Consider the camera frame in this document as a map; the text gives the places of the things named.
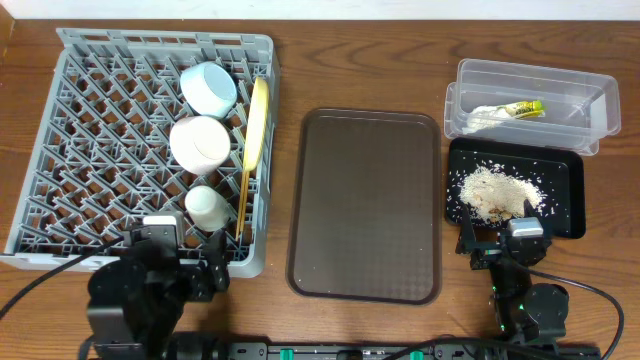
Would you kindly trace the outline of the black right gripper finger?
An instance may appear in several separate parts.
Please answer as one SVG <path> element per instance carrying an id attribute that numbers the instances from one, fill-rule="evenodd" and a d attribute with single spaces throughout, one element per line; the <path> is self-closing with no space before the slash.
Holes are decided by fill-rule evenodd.
<path id="1" fill-rule="evenodd" d="M 475 249 L 475 232 L 468 207 L 461 204 L 461 228 L 458 236 L 455 252 L 457 254 L 470 254 Z"/>
<path id="2" fill-rule="evenodd" d="M 543 240 L 543 244 L 544 245 L 551 245 L 552 244 L 552 227 L 534 209 L 533 205 L 531 204 L 531 202 L 529 200 L 525 199 L 523 206 L 524 206 L 525 218 L 526 217 L 536 217 L 540 221 L 540 223 L 541 223 L 541 225 L 542 225 L 542 227 L 544 229 L 544 235 L 542 237 L 536 237 L 536 238 L 541 238 Z"/>

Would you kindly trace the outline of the pile of rice scraps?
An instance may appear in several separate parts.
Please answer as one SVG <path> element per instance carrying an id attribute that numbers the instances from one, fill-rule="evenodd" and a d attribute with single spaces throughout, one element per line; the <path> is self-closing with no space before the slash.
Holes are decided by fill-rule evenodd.
<path id="1" fill-rule="evenodd" d="M 509 220 L 524 218 L 524 202 L 542 217 L 560 209 L 554 190 L 543 189 L 543 173 L 525 175 L 515 166 L 482 160 L 470 170 L 449 172 L 445 214 L 451 221 L 462 219 L 466 207 L 474 225 L 497 227 Z"/>

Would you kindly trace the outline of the white cup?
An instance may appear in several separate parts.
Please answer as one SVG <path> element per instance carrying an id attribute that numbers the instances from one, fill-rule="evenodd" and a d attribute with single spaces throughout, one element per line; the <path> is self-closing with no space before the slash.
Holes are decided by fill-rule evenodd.
<path id="1" fill-rule="evenodd" d="M 188 191 L 186 211 L 194 225 L 206 232 L 216 232 L 230 219 L 225 198 L 210 187 L 201 185 Z"/>

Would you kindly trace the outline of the green yellow snack wrapper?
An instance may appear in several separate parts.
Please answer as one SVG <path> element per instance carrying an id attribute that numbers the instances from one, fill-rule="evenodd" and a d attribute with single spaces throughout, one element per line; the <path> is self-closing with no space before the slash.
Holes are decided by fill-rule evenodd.
<path id="1" fill-rule="evenodd" d="M 510 117 L 516 119 L 535 118 L 545 116 L 545 107 L 540 100 L 521 101 L 503 105 Z"/>

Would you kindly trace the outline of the white napkin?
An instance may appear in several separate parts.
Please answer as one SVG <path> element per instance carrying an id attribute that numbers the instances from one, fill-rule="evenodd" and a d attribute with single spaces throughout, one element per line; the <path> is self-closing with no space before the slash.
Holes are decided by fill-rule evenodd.
<path id="1" fill-rule="evenodd" d="M 479 106 L 468 115 L 462 133 L 467 135 L 481 130 L 492 129 L 510 118 L 511 115 L 503 106 Z"/>

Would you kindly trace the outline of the wooden chopstick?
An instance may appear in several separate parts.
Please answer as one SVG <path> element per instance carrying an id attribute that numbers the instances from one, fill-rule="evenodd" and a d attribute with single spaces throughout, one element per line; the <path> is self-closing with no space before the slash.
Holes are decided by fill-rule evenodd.
<path id="1" fill-rule="evenodd" d="M 235 232 L 235 240 L 238 243 L 241 242 L 240 238 L 243 231 L 244 219 L 245 219 L 245 211 L 246 211 L 245 195 L 247 191 L 246 190 L 246 187 L 247 187 L 246 183 L 248 181 L 247 178 L 248 178 L 248 173 L 246 171 L 243 171 L 242 178 L 241 178 L 241 188 L 240 188 L 237 224 L 236 224 L 236 232 Z"/>
<path id="2" fill-rule="evenodd" d="M 250 172 L 249 172 L 249 171 L 246 171 L 246 172 L 248 173 L 248 178 L 247 178 L 247 179 L 248 179 L 248 181 L 247 181 L 247 183 L 246 183 L 246 185 L 247 185 L 246 190 L 247 190 L 247 191 L 246 191 L 246 195 L 245 195 L 245 199 L 246 199 L 246 202 L 245 202 L 245 203 L 247 203 L 248 187 L 249 187 L 249 180 L 250 180 Z"/>

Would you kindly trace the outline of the pink white bowl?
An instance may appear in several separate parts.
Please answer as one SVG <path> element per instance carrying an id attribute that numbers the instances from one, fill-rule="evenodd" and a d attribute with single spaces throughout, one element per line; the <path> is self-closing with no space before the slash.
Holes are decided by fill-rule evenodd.
<path id="1" fill-rule="evenodd" d="M 177 163 L 196 175 L 207 175 L 224 163 L 231 152 L 226 128 L 207 116 L 186 117 L 171 128 L 169 145 Z"/>

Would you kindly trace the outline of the yellow plate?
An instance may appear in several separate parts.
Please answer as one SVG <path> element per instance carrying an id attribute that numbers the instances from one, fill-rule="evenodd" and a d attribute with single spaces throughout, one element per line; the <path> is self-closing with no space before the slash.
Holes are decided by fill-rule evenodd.
<path id="1" fill-rule="evenodd" d="M 243 152 L 243 171 L 251 172 L 258 166 L 269 110 L 269 87 L 262 77 L 255 79 L 251 95 Z"/>

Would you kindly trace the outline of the light blue bowl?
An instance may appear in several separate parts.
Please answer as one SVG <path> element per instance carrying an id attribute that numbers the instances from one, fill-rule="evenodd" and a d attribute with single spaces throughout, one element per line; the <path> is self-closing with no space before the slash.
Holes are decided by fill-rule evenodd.
<path id="1" fill-rule="evenodd" d="M 180 87 L 193 110 L 216 119 L 223 119 L 237 101 L 233 78 L 214 62 L 203 62 L 183 71 Z"/>

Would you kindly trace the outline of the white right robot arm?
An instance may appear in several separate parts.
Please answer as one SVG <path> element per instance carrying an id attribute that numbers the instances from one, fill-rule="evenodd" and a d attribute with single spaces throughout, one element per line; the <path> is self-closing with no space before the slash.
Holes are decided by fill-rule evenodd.
<path id="1" fill-rule="evenodd" d="M 566 335 L 567 290 L 550 283 L 535 284 L 530 271 L 547 255 L 551 234 L 529 201 L 524 216 L 511 219 L 494 242 L 480 242 L 471 220 L 463 221 L 459 249 L 470 254 L 473 270 L 490 272 L 496 318 L 512 343 L 556 351 Z"/>

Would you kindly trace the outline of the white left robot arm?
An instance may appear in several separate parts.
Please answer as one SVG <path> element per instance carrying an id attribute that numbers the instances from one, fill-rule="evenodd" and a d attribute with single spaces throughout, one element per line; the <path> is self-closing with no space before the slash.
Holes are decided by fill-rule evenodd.
<path id="1" fill-rule="evenodd" d="M 264 359 L 266 345 L 229 344 L 207 333 L 178 332 L 188 302 L 209 302 L 230 285 L 226 235 L 204 242 L 195 264 L 179 259 L 185 237 L 179 211 L 156 212 L 122 233 L 126 251 L 96 270 L 88 283 L 92 334 L 78 356 L 100 359 Z"/>

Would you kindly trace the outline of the black plastic tray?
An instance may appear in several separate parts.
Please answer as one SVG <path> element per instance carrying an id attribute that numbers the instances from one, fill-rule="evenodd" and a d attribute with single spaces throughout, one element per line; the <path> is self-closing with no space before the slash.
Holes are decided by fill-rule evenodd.
<path id="1" fill-rule="evenodd" d="M 447 186 L 452 184 L 449 172 L 470 170 L 482 160 L 515 166 L 525 175 L 543 173 L 543 189 L 554 190 L 559 201 L 556 215 L 543 217 L 559 237 L 579 239 L 586 232 L 586 207 L 584 195 L 584 165 L 574 152 L 500 143 L 488 140 L 457 138 L 449 147 Z M 499 229 L 505 225 L 484 229 Z"/>

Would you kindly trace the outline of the brown serving tray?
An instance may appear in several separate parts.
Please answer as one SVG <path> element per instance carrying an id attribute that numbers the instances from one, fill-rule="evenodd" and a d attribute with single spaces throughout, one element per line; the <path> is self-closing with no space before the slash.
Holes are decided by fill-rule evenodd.
<path id="1" fill-rule="evenodd" d="M 286 278 L 306 297 L 426 305 L 442 287 L 440 129 L 319 108 L 301 128 Z"/>

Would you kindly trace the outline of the clear plastic bin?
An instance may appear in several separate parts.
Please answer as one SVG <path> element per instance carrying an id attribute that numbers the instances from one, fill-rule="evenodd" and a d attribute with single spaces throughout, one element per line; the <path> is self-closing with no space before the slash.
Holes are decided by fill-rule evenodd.
<path id="1" fill-rule="evenodd" d="M 604 74 L 464 59 L 448 85 L 444 134 L 591 156 L 621 129 L 617 81 Z"/>

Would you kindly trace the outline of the grey dish rack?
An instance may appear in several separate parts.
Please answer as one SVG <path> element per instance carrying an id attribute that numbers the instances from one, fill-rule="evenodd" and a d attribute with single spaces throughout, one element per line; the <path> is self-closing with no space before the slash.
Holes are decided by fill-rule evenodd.
<path id="1" fill-rule="evenodd" d="M 61 28 L 63 42 L 1 259 L 27 270 L 69 264 L 91 272 L 123 252 L 124 229 L 158 211 L 180 211 L 187 192 L 206 185 L 227 201 L 226 257 L 232 276 L 265 265 L 271 150 L 280 68 L 262 34 Z M 195 110 L 183 71 L 214 62 L 234 79 L 238 100 L 224 118 L 229 158 L 213 173 L 182 169 L 169 132 Z M 241 242 L 235 240 L 243 152 L 257 77 L 269 87 L 258 166 L 250 172 Z"/>

